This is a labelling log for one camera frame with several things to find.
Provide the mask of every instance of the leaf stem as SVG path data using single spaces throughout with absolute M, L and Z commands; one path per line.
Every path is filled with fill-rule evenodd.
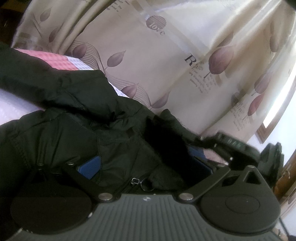
M 208 72 L 208 73 L 206 74 L 206 76 L 204 77 L 204 79 L 205 79 L 209 74 L 210 74 L 210 72 Z

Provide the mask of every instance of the pink checkered fabric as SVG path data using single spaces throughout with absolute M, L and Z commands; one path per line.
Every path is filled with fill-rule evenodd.
M 40 58 L 55 69 L 79 70 L 66 56 L 35 50 L 17 49 L 20 52 Z

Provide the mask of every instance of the zipper pull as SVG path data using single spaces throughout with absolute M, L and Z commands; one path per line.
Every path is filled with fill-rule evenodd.
M 133 178 L 131 180 L 131 185 L 135 186 L 135 185 L 138 185 L 140 184 L 140 179 L 137 179 L 137 178 Z

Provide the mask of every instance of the dark green jacket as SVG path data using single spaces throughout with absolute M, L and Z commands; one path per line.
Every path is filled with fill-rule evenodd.
M 58 171 L 61 163 L 94 156 L 101 157 L 102 167 L 92 181 L 107 192 L 157 173 L 166 173 L 160 177 L 162 189 L 182 186 L 143 137 L 154 114 L 118 96 L 101 71 L 56 70 L 0 44 L 0 88 L 47 107 L 0 126 L 1 196 L 16 190 L 38 163 Z M 184 139 L 194 139 L 168 110 L 160 118 Z

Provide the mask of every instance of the beige curtain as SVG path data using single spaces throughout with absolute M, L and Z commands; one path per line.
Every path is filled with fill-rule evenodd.
M 33 0 L 13 47 L 80 58 L 153 112 L 247 141 L 296 61 L 280 0 Z

